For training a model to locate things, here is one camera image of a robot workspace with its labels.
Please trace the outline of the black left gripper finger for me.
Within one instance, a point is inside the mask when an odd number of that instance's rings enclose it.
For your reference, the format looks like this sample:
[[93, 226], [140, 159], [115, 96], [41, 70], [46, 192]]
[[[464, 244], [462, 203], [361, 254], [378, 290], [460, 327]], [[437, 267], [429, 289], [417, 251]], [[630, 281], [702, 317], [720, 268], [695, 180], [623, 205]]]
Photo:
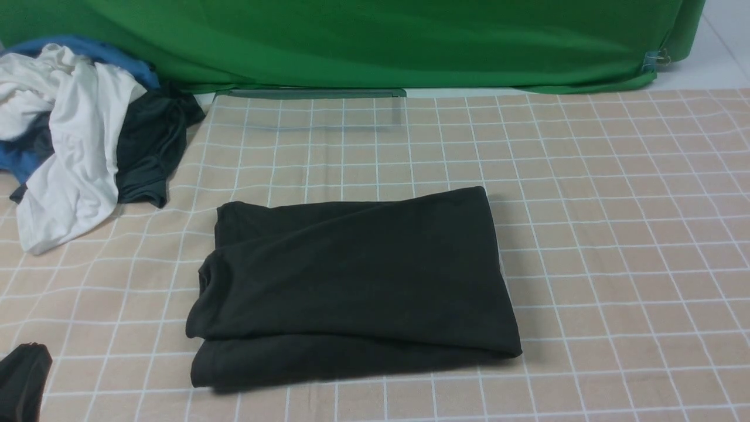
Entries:
[[44, 344], [25, 343], [1, 360], [1, 420], [38, 421], [53, 358]]

